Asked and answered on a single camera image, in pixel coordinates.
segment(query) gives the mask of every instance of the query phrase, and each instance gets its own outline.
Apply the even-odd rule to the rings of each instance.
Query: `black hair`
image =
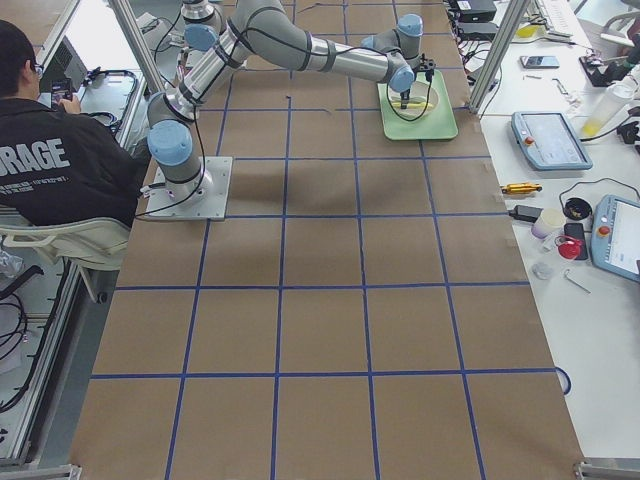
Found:
[[[35,69],[36,56],[24,32],[5,20],[0,20],[0,45],[0,97],[8,97],[18,91],[25,62],[31,60],[31,68]]]

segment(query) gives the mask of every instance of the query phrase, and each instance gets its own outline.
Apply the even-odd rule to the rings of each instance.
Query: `red object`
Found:
[[[600,228],[598,228],[598,235],[600,235],[601,237],[606,237],[610,233],[611,229],[606,225],[602,225]]]
[[[556,238],[558,253],[568,260],[575,260],[580,255],[582,241],[568,235],[560,235]]]

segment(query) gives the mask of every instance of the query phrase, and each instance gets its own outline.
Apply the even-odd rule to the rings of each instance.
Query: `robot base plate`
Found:
[[[233,158],[231,157],[205,157],[205,168],[211,174],[213,188],[207,191],[204,198],[197,202],[188,201],[173,206],[174,201],[167,190],[164,188],[154,189],[151,190],[146,211],[153,212],[161,208],[169,208],[148,213],[148,216],[166,220],[204,220],[206,218],[215,221],[224,220],[232,165]],[[164,182],[164,175],[160,168],[156,172],[154,182]]]

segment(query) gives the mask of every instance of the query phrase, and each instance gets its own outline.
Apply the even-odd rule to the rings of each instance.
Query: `grid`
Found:
[[[235,157],[227,220],[134,225],[71,461],[92,479],[571,478],[442,3],[286,9],[349,44],[422,14],[460,135],[387,141],[375,85],[252,58],[200,119],[205,151]]]

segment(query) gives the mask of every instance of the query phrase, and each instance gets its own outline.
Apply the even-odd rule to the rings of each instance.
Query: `red cup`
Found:
[[[570,237],[569,235],[559,235],[556,237],[556,245],[558,253],[567,260],[575,260],[580,255],[582,249],[582,240]]]

